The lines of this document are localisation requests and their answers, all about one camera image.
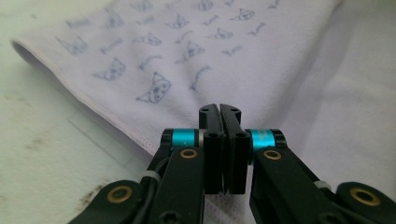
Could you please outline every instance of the fabric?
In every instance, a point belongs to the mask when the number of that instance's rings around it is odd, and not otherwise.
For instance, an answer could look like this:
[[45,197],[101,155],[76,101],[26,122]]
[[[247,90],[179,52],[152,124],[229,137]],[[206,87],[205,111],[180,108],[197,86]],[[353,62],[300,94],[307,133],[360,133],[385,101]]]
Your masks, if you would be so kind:
[[[163,129],[196,128],[203,105],[236,106],[243,128],[266,127],[304,77],[338,4],[120,0],[13,45],[153,154]],[[218,222],[254,222],[244,196],[207,199]]]

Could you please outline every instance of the folded cloth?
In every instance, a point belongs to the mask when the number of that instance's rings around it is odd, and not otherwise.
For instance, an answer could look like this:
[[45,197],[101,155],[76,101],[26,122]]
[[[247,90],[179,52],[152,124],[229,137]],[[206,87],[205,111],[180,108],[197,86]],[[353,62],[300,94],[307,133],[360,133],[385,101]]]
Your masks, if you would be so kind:
[[[116,0],[13,46],[152,155],[165,128],[196,128],[203,105],[239,107],[243,128],[263,128],[339,2]],[[218,222],[254,223],[244,197],[207,198]]]

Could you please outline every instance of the brass screw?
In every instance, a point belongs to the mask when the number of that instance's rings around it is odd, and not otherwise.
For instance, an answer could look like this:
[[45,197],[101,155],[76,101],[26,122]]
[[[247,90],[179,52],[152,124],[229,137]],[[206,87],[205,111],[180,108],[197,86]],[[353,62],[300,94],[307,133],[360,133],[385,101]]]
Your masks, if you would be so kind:
[[111,203],[123,203],[132,196],[132,189],[128,186],[118,186],[107,194],[107,200]]
[[370,190],[353,188],[350,190],[350,195],[358,202],[364,203],[369,206],[378,206],[381,204],[379,198]]
[[282,155],[274,150],[266,150],[264,151],[264,156],[272,161],[277,161],[280,160],[280,158],[282,158]]
[[180,156],[184,159],[193,159],[198,155],[198,152],[194,149],[184,149],[180,152]]

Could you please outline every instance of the round fastener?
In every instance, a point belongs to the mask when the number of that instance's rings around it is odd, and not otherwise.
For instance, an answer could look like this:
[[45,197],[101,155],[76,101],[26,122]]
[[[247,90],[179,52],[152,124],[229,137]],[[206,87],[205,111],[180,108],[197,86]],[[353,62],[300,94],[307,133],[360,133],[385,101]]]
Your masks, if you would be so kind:
[[282,155],[275,151],[275,150],[266,150],[264,151],[264,156],[272,161],[277,161],[280,160],[282,158]]
[[123,203],[132,196],[132,189],[128,186],[117,186],[107,194],[111,203]]
[[189,148],[184,149],[184,150],[181,150],[181,152],[180,152],[180,156],[181,156],[182,158],[184,158],[184,159],[193,159],[193,158],[195,158],[197,155],[198,155],[198,152],[197,152],[196,150],[194,150],[194,149],[189,149]]
[[362,188],[353,188],[350,190],[350,195],[356,201],[364,203],[369,206],[378,206],[381,204],[379,198],[373,194],[370,190]]

